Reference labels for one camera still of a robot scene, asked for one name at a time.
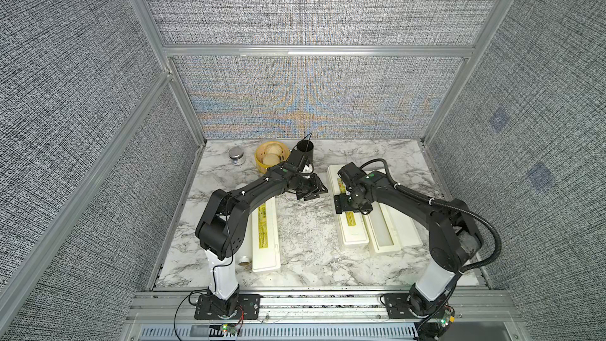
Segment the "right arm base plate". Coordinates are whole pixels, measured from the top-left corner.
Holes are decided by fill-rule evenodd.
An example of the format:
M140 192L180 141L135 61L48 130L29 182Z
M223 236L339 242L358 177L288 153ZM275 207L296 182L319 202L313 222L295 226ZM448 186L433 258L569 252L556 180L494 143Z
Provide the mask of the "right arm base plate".
M380 297L380 302L388 311L390 319L414 319L423 320L429 315L433 317L449 317L454 313L454 309L448 304L443 303L446 295L440 295L435 301L429 301L420 294L396 293L384 294Z

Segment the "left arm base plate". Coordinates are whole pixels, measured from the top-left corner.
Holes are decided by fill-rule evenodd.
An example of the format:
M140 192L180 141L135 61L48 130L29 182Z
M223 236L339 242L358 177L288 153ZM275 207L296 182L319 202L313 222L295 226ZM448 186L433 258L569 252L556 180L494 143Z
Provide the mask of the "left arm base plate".
M196 304L195 320L257 320L260 295L234 293L222 300L215 295L201 295Z

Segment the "white wrap dispenser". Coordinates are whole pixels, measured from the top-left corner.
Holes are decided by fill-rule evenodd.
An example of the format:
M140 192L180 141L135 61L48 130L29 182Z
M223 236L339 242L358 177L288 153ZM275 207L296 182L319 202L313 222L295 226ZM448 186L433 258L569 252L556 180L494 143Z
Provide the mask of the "white wrap dispenser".
M255 209L252 220L252 270L273 272L281 268L276 199L272 198Z
M415 222L407 215L395 210L385 204L377 203L383 213L385 221L388 225L388 230L393 240L392 246L379 247L370 222L369 213L363 216L365 228L369 235L369 252L372 255L394 254L402 249L409 249L423 245Z
M346 212L339 203L339 194L345 194L346 188L339 178L339 165L328 167L328 187L336 213L336 227L339 244L344 249L361 249L369 244L364 221L360 213Z

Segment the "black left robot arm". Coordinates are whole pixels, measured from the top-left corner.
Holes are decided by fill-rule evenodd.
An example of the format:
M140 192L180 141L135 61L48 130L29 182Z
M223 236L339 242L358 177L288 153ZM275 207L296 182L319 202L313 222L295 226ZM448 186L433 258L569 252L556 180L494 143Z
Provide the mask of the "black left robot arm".
M210 310L221 317L231 317L238 309L240 287L235 254L245 241L251 213L281 194L294 194L297 200L307 201L326 192L328 189L313 170L313 152L294 148L286 160L269 167L254 182L211 194L195 230L211 273L203 297L209 301Z

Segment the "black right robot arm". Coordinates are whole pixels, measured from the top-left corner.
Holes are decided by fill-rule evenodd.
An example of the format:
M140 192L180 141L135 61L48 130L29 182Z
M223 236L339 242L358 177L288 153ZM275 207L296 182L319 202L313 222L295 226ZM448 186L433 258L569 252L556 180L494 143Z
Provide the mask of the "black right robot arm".
M444 202L409 189L391 177L389 170L366 172L356 164L340 168L346 192L335 196L337 213L364 215L377 202L409 216L429 232L431 260L410 288L405 307L413 316L428 319L446 305L460 277L483 263L472 260L483 246L478 216L460 200Z

